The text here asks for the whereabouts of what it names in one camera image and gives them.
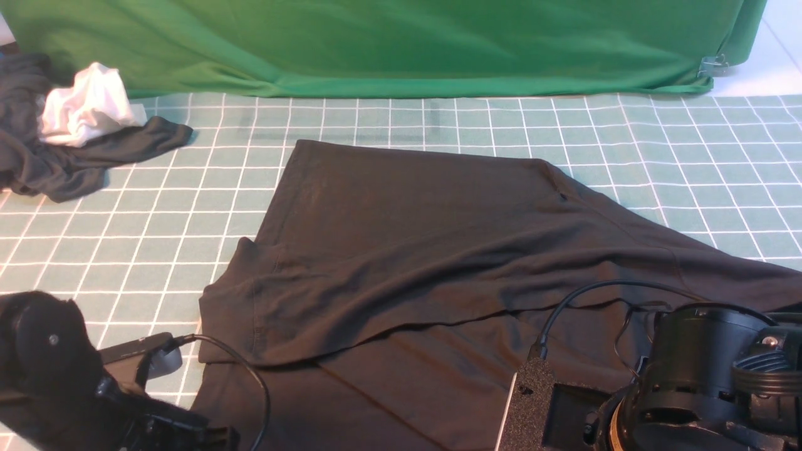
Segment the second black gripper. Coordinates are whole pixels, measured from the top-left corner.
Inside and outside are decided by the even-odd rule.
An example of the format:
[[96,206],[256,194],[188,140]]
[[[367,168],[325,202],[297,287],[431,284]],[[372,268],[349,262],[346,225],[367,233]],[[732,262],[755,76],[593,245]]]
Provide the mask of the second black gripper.
[[641,382],[624,392],[600,427],[596,450],[770,450],[771,434],[749,424],[760,385]]

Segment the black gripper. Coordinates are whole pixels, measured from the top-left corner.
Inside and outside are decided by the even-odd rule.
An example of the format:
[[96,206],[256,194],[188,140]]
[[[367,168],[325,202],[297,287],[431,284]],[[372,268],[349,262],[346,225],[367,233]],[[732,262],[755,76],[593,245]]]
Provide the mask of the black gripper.
[[121,388],[110,376],[69,411],[64,439],[69,450],[237,451],[241,443],[235,428],[208,427],[203,417]]

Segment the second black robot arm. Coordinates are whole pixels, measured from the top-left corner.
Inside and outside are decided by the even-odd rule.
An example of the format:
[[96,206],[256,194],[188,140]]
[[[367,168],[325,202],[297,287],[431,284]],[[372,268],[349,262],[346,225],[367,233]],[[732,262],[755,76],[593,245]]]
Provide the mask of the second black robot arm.
[[800,314],[696,303],[585,429],[593,450],[799,450]]

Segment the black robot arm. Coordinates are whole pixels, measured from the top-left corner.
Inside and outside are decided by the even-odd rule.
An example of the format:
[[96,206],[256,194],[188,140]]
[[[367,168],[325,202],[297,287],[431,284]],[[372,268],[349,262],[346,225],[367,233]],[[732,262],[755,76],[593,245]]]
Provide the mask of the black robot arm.
[[2,423],[38,450],[237,450],[234,428],[146,394],[183,343],[160,332],[98,350],[75,301],[3,295]]

